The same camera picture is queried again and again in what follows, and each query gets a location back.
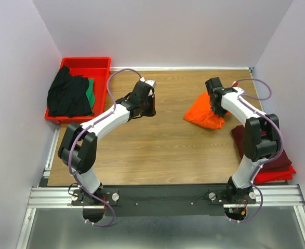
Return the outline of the orange t-shirt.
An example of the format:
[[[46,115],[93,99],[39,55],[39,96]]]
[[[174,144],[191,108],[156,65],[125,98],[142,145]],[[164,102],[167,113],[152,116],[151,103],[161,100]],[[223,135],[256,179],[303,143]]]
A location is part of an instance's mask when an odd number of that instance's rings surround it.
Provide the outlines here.
[[[201,94],[185,113],[183,119],[202,128],[218,130],[225,124],[223,117],[211,110],[210,96]]]

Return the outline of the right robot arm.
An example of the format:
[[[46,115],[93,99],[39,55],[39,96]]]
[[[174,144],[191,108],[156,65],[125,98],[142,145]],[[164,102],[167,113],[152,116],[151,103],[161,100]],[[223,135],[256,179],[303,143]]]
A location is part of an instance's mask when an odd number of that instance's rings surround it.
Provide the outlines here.
[[[283,138],[279,118],[266,114],[245,100],[245,91],[235,81],[224,87],[218,77],[205,82],[211,110],[224,117],[231,113],[244,127],[243,157],[237,171],[229,178],[224,198],[234,203],[242,200],[254,186],[254,179],[266,163],[279,158],[283,152]]]

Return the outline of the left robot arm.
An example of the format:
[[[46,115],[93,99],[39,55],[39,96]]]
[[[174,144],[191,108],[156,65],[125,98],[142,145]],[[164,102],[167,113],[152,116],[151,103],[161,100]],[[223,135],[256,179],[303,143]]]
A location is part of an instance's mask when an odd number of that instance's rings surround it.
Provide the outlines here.
[[[142,78],[135,84],[132,92],[116,100],[115,105],[105,113],[85,123],[68,125],[61,141],[58,157],[70,169],[70,173],[83,186],[82,196],[90,205],[100,205],[102,183],[92,166],[96,161],[97,145],[100,140],[116,127],[133,119],[153,117],[155,110],[155,80]]]

